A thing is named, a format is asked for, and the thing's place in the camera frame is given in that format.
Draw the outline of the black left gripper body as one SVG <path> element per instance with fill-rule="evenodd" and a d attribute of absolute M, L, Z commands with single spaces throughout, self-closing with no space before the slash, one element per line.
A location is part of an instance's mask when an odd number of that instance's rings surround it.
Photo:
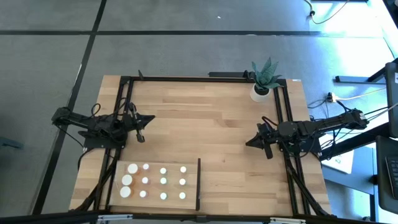
<path fill-rule="evenodd" d="M 145 126 L 145 116 L 137 112 L 134 103 L 128 104 L 127 111 L 123 113 L 123 121 L 130 131 L 133 129 L 141 130 Z"/>

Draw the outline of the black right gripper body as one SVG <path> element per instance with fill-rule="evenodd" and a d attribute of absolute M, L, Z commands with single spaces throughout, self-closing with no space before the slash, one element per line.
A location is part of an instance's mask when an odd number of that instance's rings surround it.
<path fill-rule="evenodd" d="M 274 144 L 279 141 L 287 141 L 288 137 L 280 133 L 280 128 L 283 128 L 287 123 L 280 123 L 276 128 L 273 128 L 269 123 L 258 124 L 259 139 L 263 144 Z"/>

